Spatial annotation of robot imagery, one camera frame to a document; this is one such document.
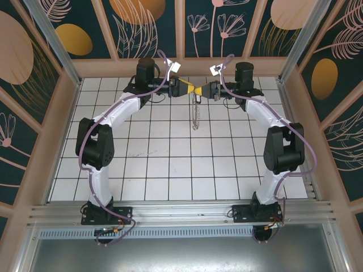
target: ventilation grille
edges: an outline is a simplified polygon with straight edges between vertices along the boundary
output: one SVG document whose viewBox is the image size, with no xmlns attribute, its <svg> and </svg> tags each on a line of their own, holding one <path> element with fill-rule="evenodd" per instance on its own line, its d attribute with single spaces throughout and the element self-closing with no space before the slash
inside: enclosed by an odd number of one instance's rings
<svg viewBox="0 0 363 272">
<path fill-rule="evenodd" d="M 96 229 L 43 229 L 40 232 L 42 240 L 58 239 L 94 239 Z M 125 231 L 108 233 L 100 239 L 120 237 Z M 149 238 L 197 238 L 197 237 L 242 237 L 251 236 L 252 226 L 230 227 L 169 227 L 169 228 L 137 228 L 125 236 L 125 239 Z"/>
</svg>

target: floral wallpaper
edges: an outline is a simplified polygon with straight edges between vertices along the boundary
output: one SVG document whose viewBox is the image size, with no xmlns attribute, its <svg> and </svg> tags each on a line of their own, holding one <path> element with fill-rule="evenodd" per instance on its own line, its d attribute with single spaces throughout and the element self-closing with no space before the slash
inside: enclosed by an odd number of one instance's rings
<svg viewBox="0 0 363 272">
<path fill-rule="evenodd" d="M 185 1 L 185 57 L 242 56 L 256 1 Z"/>
<path fill-rule="evenodd" d="M 0 202 L 13 205 L 37 133 L 0 101 Z"/>
</svg>

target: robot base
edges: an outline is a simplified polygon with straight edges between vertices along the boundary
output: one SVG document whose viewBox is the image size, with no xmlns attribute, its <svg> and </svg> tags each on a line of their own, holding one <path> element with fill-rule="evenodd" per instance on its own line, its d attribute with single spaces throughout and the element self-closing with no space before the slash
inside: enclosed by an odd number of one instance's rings
<svg viewBox="0 0 363 272">
<path fill-rule="evenodd" d="M 122 215 L 124 217 L 132 217 L 132 207 L 114 207 L 113 199 L 106 206 L 109 210 Z M 130 225 L 131 221 L 123 220 L 125 225 Z M 97 226 L 97 225 L 120 225 L 119 218 L 115 217 L 101 207 L 93 205 L 90 201 L 82 211 L 81 225 Z"/>
<path fill-rule="evenodd" d="M 249 205 L 233 205 L 232 212 L 234 223 L 273 222 L 274 215 L 282 220 L 281 206 L 278 202 L 262 205 L 257 199 L 256 192 Z"/>
</svg>

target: black grid line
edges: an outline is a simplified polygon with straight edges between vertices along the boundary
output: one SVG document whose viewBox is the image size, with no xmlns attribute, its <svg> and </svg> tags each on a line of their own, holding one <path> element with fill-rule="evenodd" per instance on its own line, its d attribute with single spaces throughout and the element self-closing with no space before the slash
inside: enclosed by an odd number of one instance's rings
<svg viewBox="0 0 363 272">
<path fill-rule="evenodd" d="M 232 127 L 231 127 L 231 118 L 229 117 L 229 110 L 227 110 L 228 113 L 228 122 L 229 122 L 229 129 L 231 132 L 231 141 L 232 141 L 232 151 L 233 151 L 233 160 L 234 160 L 234 169 L 236 171 L 236 176 L 237 176 L 237 163 L 236 163 L 236 156 L 234 154 L 234 142 L 233 142 L 233 137 L 232 137 Z M 237 189 L 238 189 L 238 198 L 240 199 L 240 192 L 239 192 L 239 184 L 238 184 L 238 178 L 236 179 L 237 181 Z"/>
</svg>

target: purple cable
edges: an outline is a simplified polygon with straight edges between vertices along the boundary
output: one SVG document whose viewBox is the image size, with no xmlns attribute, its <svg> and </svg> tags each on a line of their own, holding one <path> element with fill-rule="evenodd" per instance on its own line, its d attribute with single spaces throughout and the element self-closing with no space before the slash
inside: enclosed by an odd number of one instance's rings
<svg viewBox="0 0 363 272">
<path fill-rule="evenodd" d="M 308 143 L 308 141 L 299 132 L 297 132 L 293 127 L 291 127 L 287 122 L 285 122 L 285 120 L 283 120 L 283 118 L 269 104 L 265 103 L 262 100 L 253 98 L 253 97 L 236 95 L 227 88 L 227 86 L 225 84 L 225 79 L 224 79 L 223 73 L 224 73 L 224 69 L 233 60 L 233 58 L 234 58 L 234 55 L 229 54 L 225 58 L 225 61 L 223 62 L 223 65 L 222 65 L 222 68 L 221 68 L 221 83 L 223 85 L 223 88 L 226 90 L 226 92 L 229 93 L 231 96 L 234 96 L 234 97 L 237 97 L 237 98 L 240 98 L 240 99 L 252 100 L 254 102 L 260 103 L 261 105 L 265 106 L 276 118 L 278 118 L 278 120 L 282 124 L 284 124 L 289 130 L 291 130 L 297 137 L 299 137 L 303 141 L 303 143 L 307 146 L 307 148 L 310 150 L 311 154 L 313 155 L 314 166 L 312 167 L 312 169 L 310 169 L 309 171 L 306 171 L 306 172 L 302 172 L 302 173 L 286 173 L 286 174 L 284 174 L 282 176 L 282 178 L 280 178 L 280 180 L 278 181 L 277 186 L 275 188 L 275 191 L 273 192 L 273 196 L 275 197 L 276 200 L 284 202 L 284 212 L 282 213 L 282 222 L 284 222 L 286 198 L 285 197 L 278 198 L 277 191 L 280 188 L 280 186 L 281 186 L 282 182 L 284 181 L 284 179 L 286 179 L 287 177 L 289 177 L 289 176 L 298 177 L 298 176 L 301 176 L 301 175 L 308 175 L 308 174 L 313 173 L 316 170 L 316 167 L 318 166 L 318 160 L 316 158 L 316 153 L 314 152 L 312 146 Z"/>
<path fill-rule="evenodd" d="M 107 243 L 107 244 L 101 244 L 98 240 L 98 237 L 99 235 L 97 235 L 96 237 L 96 241 L 98 243 L 98 245 L 102 245 L 104 247 L 106 247 L 107 245 L 112 245 L 112 244 L 115 244 L 117 243 L 118 241 L 120 241 L 123 237 L 125 237 L 136 225 L 136 221 L 132 218 L 128 218 L 128 217 L 125 217 L 125 216 L 122 216 L 120 214 L 117 214 L 113 211 L 111 211 L 110 209 L 106 208 L 100 201 L 100 199 L 96 196 L 95 194 L 95 191 L 94 191 L 94 188 L 93 188 L 93 185 L 92 185 L 92 169 L 91 168 L 88 168 L 88 167 L 84 167 L 83 164 L 82 164 L 82 155 L 83 155 L 83 150 L 85 149 L 85 145 L 86 145 L 86 142 L 89 138 L 89 136 L 91 135 L 92 131 L 96 128 L 96 126 L 98 124 L 100 124 L 103 120 L 105 120 L 108 115 L 115 109 L 117 108 L 119 105 L 122 105 L 125 101 L 129 100 L 129 99 L 132 99 L 132 98 L 137 98 L 137 97 L 142 97 L 142 96 L 147 96 L 147 95 L 151 95 L 157 91 L 159 91 L 162 86 L 164 85 L 164 83 L 166 82 L 166 78 L 167 78 L 167 73 L 168 73 L 168 62 L 167 62 L 167 58 L 164 54 L 164 52 L 160 49 L 157 50 L 158 52 L 158 55 L 160 58 L 163 58 L 164 61 L 165 61 L 165 67 L 166 67 L 166 72 L 165 72 L 165 76 L 164 76 L 164 79 L 163 81 L 161 82 L 160 86 L 157 87 L 156 89 L 150 91 L 150 92 L 147 92 L 147 93 L 143 93 L 143 94 L 140 94 L 140 95 L 131 95 L 131 96 L 128 96 L 122 100 L 118 100 L 118 102 L 113 105 L 111 108 L 109 108 L 109 110 L 107 110 L 105 112 L 105 114 L 103 115 L 102 118 L 100 118 L 97 122 L 95 122 L 92 127 L 90 127 L 90 129 L 87 131 L 86 133 L 86 136 L 82 142 L 82 145 L 81 145 L 81 148 L 79 150 L 79 158 L 78 158 L 78 164 L 79 164 L 79 167 L 81 170 L 85 170 L 85 171 L 88 171 L 89 175 L 88 175 L 88 183 L 89 183 L 89 186 L 90 186 L 90 190 L 91 190 L 91 193 L 93 195 L 93 197 L 95 198 L 96 202 L 98 203 L 98 205 L 100 205 L 101 208 L 103 208 L 106 212 L 108 212 L 109 214 L 112 214 L 113 216 L 115 217 L 118 217 L 120 219 L 123 219 L 123 220 L 127 220 L 127 221 L 130 221 L 133 223 L 133 225 L 130 227 L 130 229 L 128 229 L 124 234 L 122 234 L 119 238 L 117 239 L 113 239 L 111 242 Z"/>
</svg>

